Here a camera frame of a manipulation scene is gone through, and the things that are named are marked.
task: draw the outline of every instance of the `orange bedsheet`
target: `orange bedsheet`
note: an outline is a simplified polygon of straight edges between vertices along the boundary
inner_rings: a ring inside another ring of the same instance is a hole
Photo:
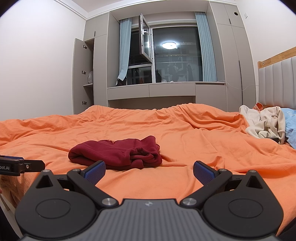
[[[68,151],[88,140],[112,141],[149,135],[160,145],[160,167],[107,170],[97,187],[115,197],[176,198],[199,189],[192,166],[201,160],[233,173],[258,170],[284,209],[280,231],[296,216],[296,150],[245,132],[247,121],[202,104],[183,104],[161,110],[120,110],[92,106],[79,115],[51,115],[0,122],[0,154],[41,159],[54,174],[84,166],[71,163]],[[2,176],[2,184],[19,200],[38,173]]]

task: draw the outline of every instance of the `cabinet shelf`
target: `cabinet shelf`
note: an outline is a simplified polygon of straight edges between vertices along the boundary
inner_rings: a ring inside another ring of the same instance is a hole
[[[87,85],[84,85],[83,87],[93,87],[93,84],[87,84]]]

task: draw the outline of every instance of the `upholstered headboard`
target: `upholstered headboard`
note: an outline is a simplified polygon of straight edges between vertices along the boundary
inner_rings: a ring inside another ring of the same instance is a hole
[[[258,62],[259,102],[296,108],[296,47]]]

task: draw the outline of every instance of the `blue curtain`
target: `blue curtain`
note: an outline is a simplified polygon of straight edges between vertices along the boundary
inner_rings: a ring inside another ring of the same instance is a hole
[[[120,47],[119,47],[119,75],[124,80],[128,71],[129,50],[131,44],[131,18],[120,20]]]
[[[216,64],[209,24],[205,12],[195,12],[202,52],[203,81],[217,81]]]

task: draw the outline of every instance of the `blue gripper pad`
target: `blue gripper pad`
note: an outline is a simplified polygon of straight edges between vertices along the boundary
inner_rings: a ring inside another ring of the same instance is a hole
[[[105,176],[105,173],[106,165],[103,161],[97,161],[88,168],[81,171],[81,175],[94,185],[96,185],[98,181],[100,181],[102,177]]]
[[[0,157],[14,159],[14,160],[23,160],[23,158],[19,156],[0,156]]]
[[[196,161],[193,165],[193,174],[201,184],[206,185],[219,175],[219,172],[209,167],[201,161]]]

